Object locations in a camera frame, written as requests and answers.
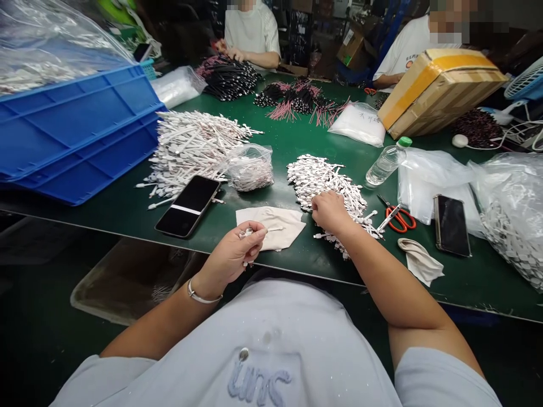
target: white plastic bag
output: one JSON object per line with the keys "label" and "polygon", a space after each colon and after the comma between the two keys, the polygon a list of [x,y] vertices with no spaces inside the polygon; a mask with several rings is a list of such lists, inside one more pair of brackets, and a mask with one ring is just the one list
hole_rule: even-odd
{"label": "white plastic bag", "polygon": [[374,147],[383,147],[386,133],[377,110],[367,103],[348,105],[328,131]]}
{"label": "white plastic bag", "polygon": [[0,95],[136,64],[90,18],[61,0],[0,4]]}
{"label": "white plastic bag", "polygon": [[483,226],[469,183],[471,169],[444,151],[406,150],[407,159],[398,168],[398,203],[429,225],[434,218],[434,196],[441,194],[464,202],[468,232],[484,238]]}
{"label": "white plastic bag", "polygon": [[272,185],[272,152],[270,146],[253,143],[231,150],[225,161],[228,185],[241,192]]}
{"label": "white plastic bag", "polygon": [[204,78],[196,74],[190,66],[177,68],[163,77],[151,81],[158,99],[168,109],[180,105],[202,94],[207,86]]}
{"label": "white plastic bag", "polygon": [[487,240],[543,293],[543,157],[502,153],[468,166]]}

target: green workbench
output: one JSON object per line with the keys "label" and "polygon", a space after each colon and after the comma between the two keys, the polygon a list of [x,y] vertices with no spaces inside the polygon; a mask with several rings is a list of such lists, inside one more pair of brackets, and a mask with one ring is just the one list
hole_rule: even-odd
{"label": "green workbench", "polygon": [[[265,83],[259,85],[259,89],[277,80],[291,81],[292,78],[277,74],[269,75]],[[354,101],[368,99],[368,102],[372,103],[371,98],[361,89],[326,83],[319,83],[318,86],[322,87],[327,97],[338,101],[346,100],[350,96]],[[309,124],[309,116],[302,116],[294,123],[270,120],[265,114],[271,108],[261,109],[253,104],[253,100],[253,96],[246,96],[234,102],[220,102],[205,94],[176,109],[199,110],[237,119],[239,123],[264,131],[262,135],[255,135],[252,142],[271,145],[274,150],[272,161],[275,183],[270,187],[248,193],[238,193],[224,185],[224,192],[219,193],[217,197],[226,201],[226,205],[211,205],[195,233],[188,240],[168,237],[154,230],[154,225],[167,206],[148,211],[148,205],[160,199],[150,200],[148,188],[134,188],[134,185],[149,175],[148,162],[139,164],[78,207],[67,207],[28,192],[2,192],[0,210],[210,253],[224,234],[236,226],[235,211],[238,209],[275,206],[300,210],[295,200],[294,188],[286,180],[286,166],[296,161],[302,154],[328,157],[329,162],[344,164],[346,168],[343,168],[341,173],[353,178],[354,182],[363,184],[368,168],[382,149],[327,133],[322,127],[317,128],[314,122]],[[413,146],[426,150],[447,151],[462,163],[470,159],[483,162],[493,156],[492,151],[456,149],[451,145],[451,137],[448,132],[418,137],[413,140]],[[393,143],[390,136],[386,136],[385,145]],[[378,210],[378,214],[372,218],[374,223],[379,224],[385,213],[385,207],[378,200],[377,193],[395,203],[397,183],[396,172],[378,189],[361,190],[362,196],[368,201],[368,210]],[[263,252],[259,255],[257,263],[348,284],[363,285],[351,261],[343,261],[341,254],[324,239],[313,238],[320,229],[314,225],[311,215],[304,213],[302,221],[306,222],[307,226],[290,248],[281,252]],[[387,228],[386,240],[380,242],[404,264],[406,256],[397,246],[399,237],[418,241],[434,258],[445,265],[445,277],[435,280],[430,289],[436,300],[543,322],[543,307],[538,305],[543,303],[543,296],[537,294],[486,241],[470,236],[473,257],[457,258],[436,249],[433,226],[419,223],[415,230],[404,235]]]}

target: bottle cap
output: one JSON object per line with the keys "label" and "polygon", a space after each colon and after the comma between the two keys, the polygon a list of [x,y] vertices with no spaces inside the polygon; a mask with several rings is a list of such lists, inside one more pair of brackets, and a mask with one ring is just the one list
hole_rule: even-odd
{"label": "bottle cap", "polygon": [[411,144],[413,144],[413,140],[411,140],[409,137],[400,137],[398,144],[404,148],[408,148]]}

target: black smartphone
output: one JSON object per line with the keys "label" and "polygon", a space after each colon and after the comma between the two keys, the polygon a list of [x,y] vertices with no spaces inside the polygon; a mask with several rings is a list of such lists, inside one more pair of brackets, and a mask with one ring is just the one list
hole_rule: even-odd
{"label": "black smartphone", "polygon": [[153,47],[151,47],[149,44],[140,44],[133,52],[134,59],[136,62],[143,62],[149,58],[152,50]]}
{"label": "black smartphone", "polygon": [[195,175],[154,227],[159,232],[186,239],[196,228],[221,183]]}
{"label": "black smartphone", "polygon": [[443,252],[471,257],[464,202],[436,195],[434,211],[437,248]]}

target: white t-shirt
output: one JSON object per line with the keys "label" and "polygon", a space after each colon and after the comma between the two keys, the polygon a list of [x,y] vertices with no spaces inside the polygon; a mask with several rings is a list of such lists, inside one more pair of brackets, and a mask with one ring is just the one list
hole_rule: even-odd
{"label": "white t-shirt", "polygon": [[261,0],[256,0],[250,11],[226,10],[225,40],[228,47],[236,47],[241,51],[274,51],[281,56],[277,22]]}
{"label": "white t-shirt", "polygon": [[336,299],[270,279],[159,361],[87,358],[52,406],[500,406],[479,374],[434,349],[410,348],[395,382]]}
{"label": "white t-shirt", "polygon": [[[373,75],[373,80],[381,75],[396,75],[397,73],[407,72],[419,54],[427,49],[460,48],[462,46],[462,44],[432,43],[430,41],[428,18],[428,15],[425,15],[406,24],[394,40],[379,69]],[[381,91],[390,93],[394,86]]]}

